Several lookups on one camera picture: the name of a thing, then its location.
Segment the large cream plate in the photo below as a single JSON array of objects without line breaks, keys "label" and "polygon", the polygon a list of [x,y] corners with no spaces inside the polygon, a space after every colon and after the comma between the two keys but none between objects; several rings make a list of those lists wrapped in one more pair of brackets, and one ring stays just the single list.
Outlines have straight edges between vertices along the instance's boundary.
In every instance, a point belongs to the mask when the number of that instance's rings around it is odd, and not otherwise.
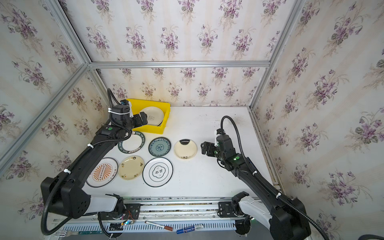
[{"label": "large cream plate", "polygon": [[143,112],[147,115],[147,125],[158,127],[163,123],[165,114],[160,108],[146,107],[140,110],[140,112]]}]

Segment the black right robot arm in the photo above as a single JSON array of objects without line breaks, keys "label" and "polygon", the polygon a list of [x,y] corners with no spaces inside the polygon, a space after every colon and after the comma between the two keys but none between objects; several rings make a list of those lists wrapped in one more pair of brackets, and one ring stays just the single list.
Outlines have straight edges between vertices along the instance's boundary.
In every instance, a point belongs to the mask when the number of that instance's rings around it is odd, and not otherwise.
[{"label": "black right robot arm", "polygon": [[243,181],[262,201],[255,202],[246,192],[235,195],[232,208],[236,215],[254,218],[269,229],[274,240],[304,240],[312,234],[311,227],[323,239],[329,239],[320,225],[307,215],[300,200],[288,198],[270,184],[243,150],[237,153],[223,125],[216,130],[214,143],[203,142],[201,148],[203,155],[216,158],[221,168]]}]

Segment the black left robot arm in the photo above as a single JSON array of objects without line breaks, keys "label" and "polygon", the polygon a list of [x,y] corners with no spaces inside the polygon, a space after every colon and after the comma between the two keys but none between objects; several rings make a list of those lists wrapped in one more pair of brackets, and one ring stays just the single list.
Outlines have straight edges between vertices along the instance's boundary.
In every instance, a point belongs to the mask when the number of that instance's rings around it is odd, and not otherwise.
[{"label": "black left robot arm", "polygon": [[111,89],[107,89],[110,107],[109,119],[96,132],[85,150],[55,178],[47,177],[41,183],[44,208],[41,232],[52,235],[72,219],[85,215],[110,213],[122,217],[127,209],[118,195],[91,196],[83,190],[89,175],[118,143],[128,140],[134,128],[148,123],[147,115],[133,114],[128,100],[118,101]]}]

